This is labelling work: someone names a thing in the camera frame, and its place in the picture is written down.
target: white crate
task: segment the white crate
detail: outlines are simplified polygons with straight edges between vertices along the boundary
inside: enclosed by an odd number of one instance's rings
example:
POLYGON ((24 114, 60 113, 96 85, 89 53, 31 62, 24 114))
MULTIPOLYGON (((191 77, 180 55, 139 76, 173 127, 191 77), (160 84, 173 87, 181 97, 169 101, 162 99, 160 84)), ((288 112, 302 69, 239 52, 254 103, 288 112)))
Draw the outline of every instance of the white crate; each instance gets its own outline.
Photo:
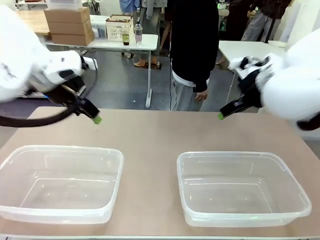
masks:
POLYGON ((90 15, 90 21, 93 29, 97 29, 98 37, 96 39, 107 38, 106 20, 108 16, 90 15))
POLYGON ((130 41, 134 37, 134 18, 133 16, 125 15, 111 15, 109 19, 106 20, 106 32, 109 41, 122 42, 122 27, 128 26, 130 41), (129 22, 120 22, 119 20, 128 20, 129 22))
POLYGON ((46 0, 49 10, 78 10, 82 8, 82 0, 46 0))

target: plastic container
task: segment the plastic container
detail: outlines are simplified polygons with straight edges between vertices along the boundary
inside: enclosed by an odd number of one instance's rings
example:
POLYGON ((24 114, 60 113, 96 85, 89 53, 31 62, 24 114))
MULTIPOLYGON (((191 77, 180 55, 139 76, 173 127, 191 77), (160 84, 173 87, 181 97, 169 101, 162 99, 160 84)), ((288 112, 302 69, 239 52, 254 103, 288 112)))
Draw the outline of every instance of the plastic container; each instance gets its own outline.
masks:
POLYGON ((105 22, 109 41, 122 42, 122 29, 128 28, 129 41, 135 37, 134 18, 126 15, 111 15, 105 22))
POLYGON ((178 157, 177 174, 191 226, 282 226, 311 212, 305 191, 272 153, 186 152, 178 157))
POLYGON ((106 20, 107 16, 90 15, 90 21, 93 29, 98 32, 98 37, 96 39, 106 39, 107 38, 107 27, 106 20))
POLYGON ((115 149, 20 147, 0 166, 0 215, 31 223, 106 223, 123 167, 115 149))
POLYGON ((46 0, 49 10, 78 10, 82 8, 82 0, 46 0))

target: blue clothing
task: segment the blue clothing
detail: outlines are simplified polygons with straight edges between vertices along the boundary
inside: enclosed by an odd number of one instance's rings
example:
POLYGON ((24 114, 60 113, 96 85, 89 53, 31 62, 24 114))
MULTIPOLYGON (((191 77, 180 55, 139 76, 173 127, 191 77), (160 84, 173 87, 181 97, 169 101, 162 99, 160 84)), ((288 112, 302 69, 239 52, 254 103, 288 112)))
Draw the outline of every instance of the blue clothing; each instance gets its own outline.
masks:
POLYGON ((140 8, 140 0, 119 0, 119 2, 123 13, 131 13, 140 8))

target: gray pants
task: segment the gray pants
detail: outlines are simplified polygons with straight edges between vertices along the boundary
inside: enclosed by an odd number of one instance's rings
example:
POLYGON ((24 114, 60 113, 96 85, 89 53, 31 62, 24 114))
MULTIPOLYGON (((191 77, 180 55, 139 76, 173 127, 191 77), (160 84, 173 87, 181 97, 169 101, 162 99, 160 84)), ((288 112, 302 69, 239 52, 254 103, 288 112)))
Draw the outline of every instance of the gray pants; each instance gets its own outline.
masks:
MULTIPOLYGON (((280 22, 281 22, 280 19, 277 19, 275 21, 269 40, 274 39, 276 31, 280 25, 280 22)), ((245 30, 241 41, 255 42, 258 40, 258 37, 261 34, 261 31, 263 30, 261 42, 265 42, 271 23, 272 23, 272 18, 264 15, 260 10, 257 11, 255 16, 252 18, 251 22, 249 23, 247 29, 245 30)))
MULTIPOLYGON (((155 51, 152 51, 152 55, 158 56, 160 49, 160 15, 161 7, 154 7, 152 18, 147 19, 147 8, 142 7, 140 12, 140 24, 143 27, 143 34, 155 34, 158 35, 158 43, 155 51)), ((147 54, 141 54, 141 59, 148 59, 147 54)))
POLYGON ((183 85, 177 82, 175 78, 173 78, 172 85, 176 96, 172 111, 200 111, 203 101, 195 100, 197 93, 194 92, 193 87, 183 85))

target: black sweater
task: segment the black sweater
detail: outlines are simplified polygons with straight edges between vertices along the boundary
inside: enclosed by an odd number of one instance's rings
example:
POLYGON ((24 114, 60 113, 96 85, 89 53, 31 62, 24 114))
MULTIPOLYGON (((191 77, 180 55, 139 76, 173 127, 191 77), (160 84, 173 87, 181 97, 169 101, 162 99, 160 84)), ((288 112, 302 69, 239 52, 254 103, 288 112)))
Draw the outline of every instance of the black sweater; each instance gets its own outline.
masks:
POLYGON ((214 0, 177 0, 172 21, 172 70, 205 91, 219 47, 219 13, 214 0))

